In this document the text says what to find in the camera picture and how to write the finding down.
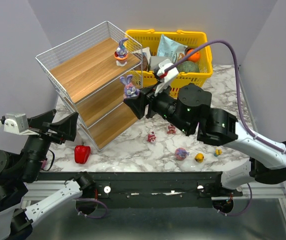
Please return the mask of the purple bunny sundae toy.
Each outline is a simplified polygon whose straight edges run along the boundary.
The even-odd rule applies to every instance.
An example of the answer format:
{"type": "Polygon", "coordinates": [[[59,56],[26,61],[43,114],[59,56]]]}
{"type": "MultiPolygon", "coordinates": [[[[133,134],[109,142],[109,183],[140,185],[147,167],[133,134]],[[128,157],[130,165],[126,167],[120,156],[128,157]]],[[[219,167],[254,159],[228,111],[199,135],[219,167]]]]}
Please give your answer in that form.
{"type": "Polygon", "coordinates": [[[118,47],[114,52],[114,58],[116,59],[116,65],[119,67],[124,67],[127,64],[128,50],[125,47],[125,42],[128,40],[127,37],[122,38],[118,42],[118,47]]]}

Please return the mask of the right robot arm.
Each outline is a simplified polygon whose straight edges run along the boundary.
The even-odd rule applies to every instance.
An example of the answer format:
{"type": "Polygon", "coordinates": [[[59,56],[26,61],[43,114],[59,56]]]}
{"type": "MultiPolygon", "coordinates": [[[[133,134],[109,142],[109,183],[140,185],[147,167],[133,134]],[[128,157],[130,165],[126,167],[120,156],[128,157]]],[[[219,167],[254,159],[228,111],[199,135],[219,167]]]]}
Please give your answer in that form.
{"type": "Polygon", "coordinates": [[[286,142],[275,142],[260,134],[251,136],[237,117],[223,109],[211,107],[212,94],[190,83],[179,89],[173,98],[166,89],[157,93],[156,86],[124,87],[123,102],[138,119],[155,114],[174,125],[186,136],[197,135],[197,140],[210,146],[239,151],[249,160],[224,171],[220,185],[234,190],[253,181],[275,185],[286,181],[286,142]]]}

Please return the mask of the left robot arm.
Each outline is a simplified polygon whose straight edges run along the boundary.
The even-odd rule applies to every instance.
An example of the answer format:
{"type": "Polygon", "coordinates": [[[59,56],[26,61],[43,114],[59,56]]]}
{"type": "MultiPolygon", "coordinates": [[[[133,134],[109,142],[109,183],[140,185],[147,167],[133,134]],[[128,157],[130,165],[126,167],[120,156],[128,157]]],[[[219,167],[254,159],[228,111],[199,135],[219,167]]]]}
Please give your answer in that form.
{"type": "Polygon", "coordinates": [[[39,203],[21,208],[27,184],[37,180],[52,143],[74,141],[78,113],[54,122],[56,110],[28,118],[24,113],[8,113],[0,119],[7,133],[27,136],[20,153],[0,149],[0,240],[24,240],[46,216],[70,200],[95,195],[95,182],[85,171],[69,179],[65,186],[39,203]]]}

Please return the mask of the purple bunny donut toy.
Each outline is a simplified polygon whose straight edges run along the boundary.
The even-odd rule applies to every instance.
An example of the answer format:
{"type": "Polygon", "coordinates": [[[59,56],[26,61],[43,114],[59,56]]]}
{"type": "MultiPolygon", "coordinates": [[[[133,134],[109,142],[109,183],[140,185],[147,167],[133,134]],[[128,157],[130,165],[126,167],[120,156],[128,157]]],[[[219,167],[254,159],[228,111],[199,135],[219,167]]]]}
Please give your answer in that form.
{"type": "Polygon", "coordinates": [[[124,85],[123,89],[123,98],[132,98],[137,97],[140,94],[140,89],[138,89],[133,83],[132,83],[133,75],[129,74],[127,76],[121,76],[119,78],[120,82],[124,85]]]}

